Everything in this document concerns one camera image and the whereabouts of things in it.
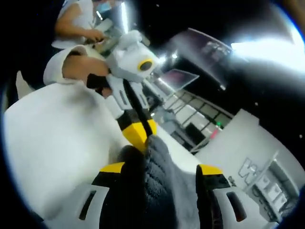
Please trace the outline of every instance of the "ceiling light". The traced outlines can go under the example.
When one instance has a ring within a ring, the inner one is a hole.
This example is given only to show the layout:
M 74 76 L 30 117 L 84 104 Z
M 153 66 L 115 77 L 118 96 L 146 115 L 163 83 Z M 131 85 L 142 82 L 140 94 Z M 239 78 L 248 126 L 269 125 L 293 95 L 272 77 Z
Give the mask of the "ceiling light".
M 101 20 L 103 20 L 103 18 L 102 18 L 102 16 L 101 16 L 100 12 L 96 11 L 96 14 L 97 14 L 97 16 L 99 16 L 99 18 L 100 18 Z
M 128 33 L 128 21 L 127 21 L 127 11 L 126 11 L 125 2 L 122 2 L 121 10 L 122 10 L 123 29 L 125 33 Z
M 234 53 L 264 61 L 273 61 L 297 71 L 305 72 L 305 53 L 292 43 L 279 39 L 261 39 L 231 44 Z
M 166 57 L 165 56 L 160 57 L 158 62 L 159 64 L 164 64 L 166 62 Z
M 165 82 L 163 79 L 158 78 L 158 81 L 160 81 L 161 83 L 163 83 L 165 86 L 167 86 L 171 91 L 175 91 L 170 85 L 167 84 L 167 82 Z

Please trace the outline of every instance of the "window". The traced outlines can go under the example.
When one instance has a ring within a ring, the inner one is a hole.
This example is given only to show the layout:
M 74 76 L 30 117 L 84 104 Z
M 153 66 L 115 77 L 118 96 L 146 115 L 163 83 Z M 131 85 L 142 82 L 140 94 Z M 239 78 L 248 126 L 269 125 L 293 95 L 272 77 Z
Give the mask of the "window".
M 177 113 L 184 105 L 185 105 L 185 102 L 183 102 L 181 99 L 178 99 L 178 100 L 170 107 L 170 109 L 173 110 L 174 113 Z
M 216 126 L 213 123 L 210 123 L 205 129 L 201 131 L 205 137 L 211 136 L 211 134 L 216 129 Z
M 185 93 L 185 94 L 181 97 L 181 99 L 182 99 L 185 103 L 188 103 L 189 101 L 191 101 L 192 98 L 193 98 L 193 97 L 192 97 L 191 95 L 187 94 L 187 93 Z
M 205 116 L 203 116 L 201 113 L 196 112 L 195 115 L 193 115 L 189 120 L 187 120 L 183 126 L 186 127 L 187 125 L 189 125 L 189 123 L 193 123 L 193 125 L 198 129 L 198 130 L 202 130 L 202 128 L 204 128 L 208 123 L 209 120 L 207 120 L 205 118 Z
M 178 97 L 176 95 L 170 97 L 166 102 L 164 103 L 163 107 L 165 109 L 168 109 L 174 102 L 176 102 Z
M 175 92 L 175 95 L 178 97 L 181 97 L 183 94 L 186 94 L 183 92 L 183 90 L 179 90 L 179 91 Z
M 182 124 L 195 112 L 196 112 L 196 110 L 194 108 L 192 108 L 189 105 L 186 105 L 176 114 L 176 118 L 177 118 L 178 122 Z
M 203 101 L 199 99 L 193 99 L 189 102 L 189 105 L 196 109 L 199 109 L 203 105 Z
M 231 121 L 231 119 L 228 116 L 224 115 L 224 114 L 219 114 L 215 118 L 215 121 L 220 123 L 222 126 L 226 126 Z
M 218 111 L 212 108 L 209 104 L 204 105 L 200 111 L 203 113 L 203 115 L 208 115 L 211 118 L 214 118 L 218 114 Z

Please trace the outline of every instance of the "white wall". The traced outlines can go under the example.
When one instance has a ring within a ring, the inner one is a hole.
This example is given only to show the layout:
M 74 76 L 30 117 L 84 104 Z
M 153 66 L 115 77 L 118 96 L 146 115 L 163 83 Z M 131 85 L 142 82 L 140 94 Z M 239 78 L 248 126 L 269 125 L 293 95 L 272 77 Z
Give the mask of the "white wall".
M 204 164 L 215 165 L 232 176 L 236 185 L 246 187 L 238 172 L 248 157 L 261 170 L 279 151 L 276 158 L 287 170 L 298 188 L 305 184 L 305 171 L 296 158 L 268 131 L 259 126 L 257 117 L 240 110 L 226 128 L 195 156 Z

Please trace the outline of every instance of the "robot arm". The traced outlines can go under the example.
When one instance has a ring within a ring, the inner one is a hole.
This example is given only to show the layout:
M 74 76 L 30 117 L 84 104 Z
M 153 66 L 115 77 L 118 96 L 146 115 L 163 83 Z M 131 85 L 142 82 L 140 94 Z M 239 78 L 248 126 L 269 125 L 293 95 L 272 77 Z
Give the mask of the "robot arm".
M 138 31 L 130 31 L 106 59 L 111 71 L 106 79 L 112 89 L 106 104 L 123 135 L 143 152 L 147 137 L 156 134 L 156 123 L 149 114 L 141 82 L 157 66 L 158 58 L 141 40 Z

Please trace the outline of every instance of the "gray fabric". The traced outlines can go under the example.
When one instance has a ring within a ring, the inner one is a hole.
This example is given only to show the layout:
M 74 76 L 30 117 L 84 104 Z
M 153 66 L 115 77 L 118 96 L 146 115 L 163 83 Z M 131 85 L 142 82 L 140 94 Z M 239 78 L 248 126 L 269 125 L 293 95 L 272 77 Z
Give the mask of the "gray fabric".
M 195 174 L 180 170 L 173 163 L 166 144 L 157 136 L 149 137 L 145 160 L 147 225 L 199 228 Z

